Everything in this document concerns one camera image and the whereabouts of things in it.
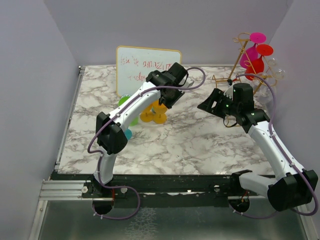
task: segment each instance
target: orange wire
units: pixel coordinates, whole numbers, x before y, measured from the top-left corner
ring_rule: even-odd
[[[116,193],[115,193],[115,190],[112,189],[112,199],[113,199],[113,201],[115,201],[115,198],[116,198]]]
[[[241,202],[244,202],[244,197],[248,195],[248,190],[245,191],[245,193],[243,194],[243,196],[241,197]]]

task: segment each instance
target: lavender wall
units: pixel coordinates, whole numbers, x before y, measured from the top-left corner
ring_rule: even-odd
[[[28,239],[78,77],[42,0],[0,1],[0,239]]]
[[[270,44],[287,76],[278,84],[274,127],[296,159],[320,176],[319,12],[319,0],[294,1]],[[316,194],[320,199],[319,183]],[[320,231],[320,213],[313,221]]]
[[[115,64],[119,45],[177,49],[184,64],[233,64],[232,38],[270,40],[292,0],[44,0],[80,65]]]

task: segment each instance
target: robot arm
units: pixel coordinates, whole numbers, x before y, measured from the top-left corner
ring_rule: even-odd
[[[279,139],[273,127],[272,132],[269,131],[270,119],[262,109],[254,107],[250,84],[237,83],[226,92],[215,88],[198,108],[223,119],[226,115],[234,116],[236,122],[259,145],[274,171],[275,179],[254,174],[250,170],[233,173],[231,187],[250,190],[268,198],[279,212],[311,202],[312,194],[293,165],[302,172],[313,189],[317,185],[317,174],[313,170],[305,170]],[[286,160],[272,136],[276,137],[292,163]]]
[[[194,82],[188,78],[188,72],[180,64],[175,63],[168,71],[153,71],[146,82],[124,104],[111,111],[108,115],[100,112],[96,118],[96,133],[109,120],[114,119],[97,137],[99,150],[103,152],[100,164],[101,181],[105,185],[113,178],[113,169],[117,154],[124,149],[128,140],[124,134],[129,124],[145,108],[154,101],[164,104],[168,109],[184,94],[178,89],[154,89],[159,86],[190,87]],[[98,172],[94,174],[98,181]]]

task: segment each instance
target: pink disc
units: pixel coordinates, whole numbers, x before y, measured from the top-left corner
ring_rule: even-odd
[[[261,32],[253,32],[250,34],[250,40],[255,44],[262,44],[267,40],[267,37]]]

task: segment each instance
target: floor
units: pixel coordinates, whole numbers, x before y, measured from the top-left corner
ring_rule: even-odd
[[[205,84],[185,95],[167,111],[167,122],[139,123],[129,127],[133,137],[118,155],[115,174],[210,175],[231,174],[250,169],[257,174],[272,174],[271,166],[258,145],[241,127],[226,128],[222,119],[197,109],[216,87],[216,78],[227,77],[231,67],[203,67]],[[243,73],[243,68],[235,73]],[[202,74],[192,70],[195,85]],[[226,90],[220,83],[218,88]],[[88,154],[95,135],[96,117],[118,106],[116,67],[88,66],[80,86],[58,172],[92,174],[98,155]]]

